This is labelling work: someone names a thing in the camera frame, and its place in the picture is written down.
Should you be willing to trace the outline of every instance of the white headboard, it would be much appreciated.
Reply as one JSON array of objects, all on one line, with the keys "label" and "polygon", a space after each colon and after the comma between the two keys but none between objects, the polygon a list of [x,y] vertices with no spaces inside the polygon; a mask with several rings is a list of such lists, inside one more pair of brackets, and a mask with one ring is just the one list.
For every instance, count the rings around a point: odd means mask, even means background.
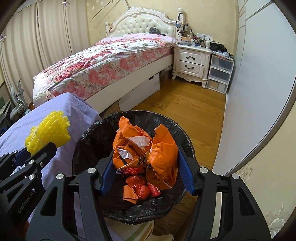
[{"label": "white headboard", "polygon": [[[184,22],[183,9],[178,9],[177,18]],[[112,37],[119,33],[147,33],[151,27],[159,29],[162,34],[175,37],[181,41],[175,20],[168,19],[163,12],[140,7],[131,7],[113,23],[113,26],[109,22],[106,22],[106,35],[107,37]]]}]

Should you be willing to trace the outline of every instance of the wooden floor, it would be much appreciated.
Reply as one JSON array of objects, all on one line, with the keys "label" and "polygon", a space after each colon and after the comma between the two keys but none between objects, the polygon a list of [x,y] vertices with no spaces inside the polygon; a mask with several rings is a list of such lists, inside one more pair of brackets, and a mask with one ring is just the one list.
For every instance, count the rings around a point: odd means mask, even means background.
[{"label": "wooden floor", "polygon": [[[137,105],[135,110],[148,110],[176,121],[190,137],[196,159],[212,170],[221,137],[225,95],[203,89],[201,84],[184,79],[160,82],[160,90]],[[155,220],[154,235],[173,234],[186,229],[196,197],[187,194],[170,213]]]}]

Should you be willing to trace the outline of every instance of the floral blanket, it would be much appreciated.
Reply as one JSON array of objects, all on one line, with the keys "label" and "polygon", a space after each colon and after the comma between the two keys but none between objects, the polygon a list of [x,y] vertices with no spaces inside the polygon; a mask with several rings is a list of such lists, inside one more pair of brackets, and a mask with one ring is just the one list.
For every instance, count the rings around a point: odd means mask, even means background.
[{"label": "floral blanket", "polygon": [[177,40],[155,34],[104,38],[34,77],[33,97],[71,92],[83,100],[131,72],[165,56]]}]

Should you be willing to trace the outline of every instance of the drawer handle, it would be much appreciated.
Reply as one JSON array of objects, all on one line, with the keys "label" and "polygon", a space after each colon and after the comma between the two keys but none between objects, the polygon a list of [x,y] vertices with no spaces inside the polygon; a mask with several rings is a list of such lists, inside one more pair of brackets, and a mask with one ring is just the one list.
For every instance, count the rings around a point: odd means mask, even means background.
[{"label": "drawer handle", "polygon": [[194,67],[192,66],[191,68],[188,68],[188,66],[187,65],[185,65],[185,67],[187,68],[187,69],[194,69]]},{"label": "drawer handle", "polygon": [[193,58],[192,56],[186,57],[187,59],[192,58],[195,61],[195,58]]}]

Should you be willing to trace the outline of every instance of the beige curtain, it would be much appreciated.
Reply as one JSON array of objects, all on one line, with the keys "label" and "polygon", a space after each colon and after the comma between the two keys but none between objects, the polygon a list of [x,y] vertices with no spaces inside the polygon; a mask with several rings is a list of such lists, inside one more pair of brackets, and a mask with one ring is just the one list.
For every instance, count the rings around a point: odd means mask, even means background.
[{"label": "beige curtain", "polygon": [[72,54],[90,47],[84,0],[70,0],[66,6],[66,23]]},{"label": "beige curtain", "polygon": [[0,42],[0,62],[5,83],[16,90],[21,80],[25,100],[30,103],[33,93],[33,77],[44,67],[38,50],[36,35],[37,4],[31,3],[19,9],[11,18]]},{"label": "beige curtain", "polygon": [[65,15],[61,0],[38,1],[38,45],[45,68],[72,55]]}]

